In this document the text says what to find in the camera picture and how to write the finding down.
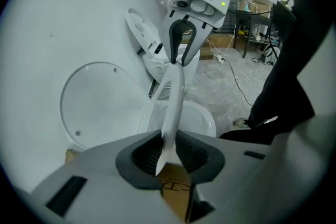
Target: table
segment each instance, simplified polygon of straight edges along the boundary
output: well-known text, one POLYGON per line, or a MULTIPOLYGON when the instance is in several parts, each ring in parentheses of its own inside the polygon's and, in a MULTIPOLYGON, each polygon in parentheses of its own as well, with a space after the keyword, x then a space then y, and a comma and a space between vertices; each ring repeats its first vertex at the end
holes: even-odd
POLYGON ((252 25, 253 24, 261 24, 261 25, 266 25, 268 26, 267 28, 267 33, 266 36, 269 35, 270 32, 270 24, 271 24, 271 19, 267 18, 263 15, 250 15, 250 14, 254 14, 251 12, 245 12, 243 10, 236 10, 236 9, 228 9, 229 11, 232 11, 233 13, 236 14, 236 29, 235 29, 235 40, 233 42, 233 48, 236 48, 236 43, 237 43, 237 38, 241 38, 243 39, 246 44, 245 44, 245 49, 244 49, 244 53, 243 53, 243 58, 246 57, 246 52, 247 52, 247 47, 250 44, 250 42, 253 43, 257 43, 257 44, 262 44, 262 45, 268 45, 269 42, 266 40, 260 40, 257 41, 255 38, 251 37, 252 34, 252 25), (248 31, 248 36, 245 37, 243 35, 238 34, 238 30, 239 30, 239 21, 240 20, 244 20, 247 22, 247 25, 249 26, 249 31, 248 31))

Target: toilet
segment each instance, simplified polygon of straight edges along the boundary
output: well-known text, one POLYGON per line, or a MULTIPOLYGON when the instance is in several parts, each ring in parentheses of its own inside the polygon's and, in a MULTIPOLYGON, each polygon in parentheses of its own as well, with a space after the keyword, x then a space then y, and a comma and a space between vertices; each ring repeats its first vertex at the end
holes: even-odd
MULTIPOLYGON (((160 84, 171 63, 161 43, 159 30, 146 16, 134 8, 128 10, 126 22, 144 51, 142 58, 147 71, 160 84)), ((181 62, 186 47, 187 44, 180 44, 176 61, 181 62)), ((183 68, 185 84, 194 79, 199 56, 198 51, 189 65, 183 68)))
MULTIPOLYGON (((164 79, 174 83, 176 76, 164 79)), ((158 100, 164 84, 152 99, 120 67, 106 62, 87 64, 77 71, 64 86, 61 118, 67 139, 82 150, 113 142, 138 133, 159 130, 169 101, 158 100)), ((183 102, 178 127, 208 136, 216 136, 211 114, 201 105, 183 102)), ((177 155, 169 162, 179 163, 177 155)))

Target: concrete floor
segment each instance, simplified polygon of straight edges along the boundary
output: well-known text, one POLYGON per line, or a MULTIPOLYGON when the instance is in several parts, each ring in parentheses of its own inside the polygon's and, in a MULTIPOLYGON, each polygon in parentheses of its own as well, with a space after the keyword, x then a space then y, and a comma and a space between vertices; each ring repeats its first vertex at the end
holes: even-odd
MULTIPOLYGON (((236 49, 228 49, 226 53, 226 58, 234 69, 237 82, 250 104, 254 104, 272 70, 272 66, 251 61, 251 58, 259 57, 260 54, 256 51, 248 51, 245 59, 236 49)), ((232 122, 240 117, 247 118, 251 109, 237 87, 231 68, 227 64, 222 64, 220 67, 215 59, 199 61, 195 77, 207 72, 212 73, 194 80, 187 86, 184 95, 185 100, 196 102, 210 111, 216 123, 217 136, 234 130, 232 122)), ((161 96, 167 94, 169 94, 169 89, 164 89, 161 96)))

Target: toilet lid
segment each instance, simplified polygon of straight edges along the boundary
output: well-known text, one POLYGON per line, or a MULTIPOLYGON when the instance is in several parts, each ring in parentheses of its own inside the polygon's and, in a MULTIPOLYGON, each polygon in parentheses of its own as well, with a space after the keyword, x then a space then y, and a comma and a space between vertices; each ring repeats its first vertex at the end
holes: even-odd
POLYGON ((134 8, 128 10, 126 22, 148 57, 152 59, 154 52, 161 43, 158 29, 146 16, 134 8))
POLYGON ((137 134, 149 97, 120 67, 85 65, 64 86, 61 117, 70 137, 90 148, 137 134))

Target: black cloth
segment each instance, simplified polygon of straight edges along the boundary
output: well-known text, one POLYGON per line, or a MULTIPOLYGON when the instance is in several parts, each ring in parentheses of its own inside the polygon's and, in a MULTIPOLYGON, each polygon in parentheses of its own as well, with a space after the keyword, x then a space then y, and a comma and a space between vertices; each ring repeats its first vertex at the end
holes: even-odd
POLYGON ((231 131, 221 138, 268 144, 276 134, 289 132, 314 115, 297 75, 319 48, 333 16, 321 8, 321 0, 294 0, 292 13, 297 22, 252 106, 247 121, 252 130, 231 131), (264 124, 275 116, 275 121, 264 124))

